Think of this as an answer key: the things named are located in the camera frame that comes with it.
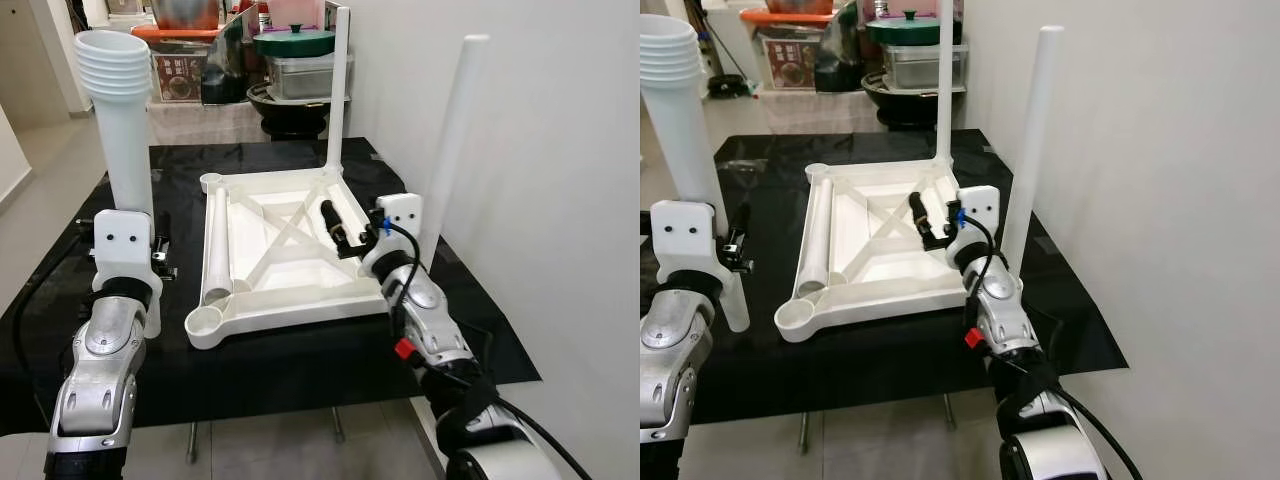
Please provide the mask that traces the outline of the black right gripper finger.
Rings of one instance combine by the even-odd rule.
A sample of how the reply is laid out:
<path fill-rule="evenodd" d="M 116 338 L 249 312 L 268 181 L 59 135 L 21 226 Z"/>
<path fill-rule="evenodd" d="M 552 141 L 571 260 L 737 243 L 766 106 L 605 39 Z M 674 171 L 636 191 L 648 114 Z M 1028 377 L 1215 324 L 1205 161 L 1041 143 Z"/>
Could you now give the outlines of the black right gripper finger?
<path fill-rule="evenodd" d="M 320 202 L 320 214 L 323 216 L 326 233 L 330 236 L 332 242 L 335 246 L 335 251 L 338 253 L 348 253 L 352 248 L 349 237 L 344 223 L 342 221 L 340 214 L 337 211 L 330 200 Z"/>
<path fill-rule="evenodd" d="M 911 192 L 908 196 L 908 206 L 911 210 L 911 223 L 916 229 L 916 233 L 922 238 L 923 243 L 934 243 L 937 237 L 932 230 L 929 221 L 929 212 L 922 201 L 922 195 L 919 192 Z"/>

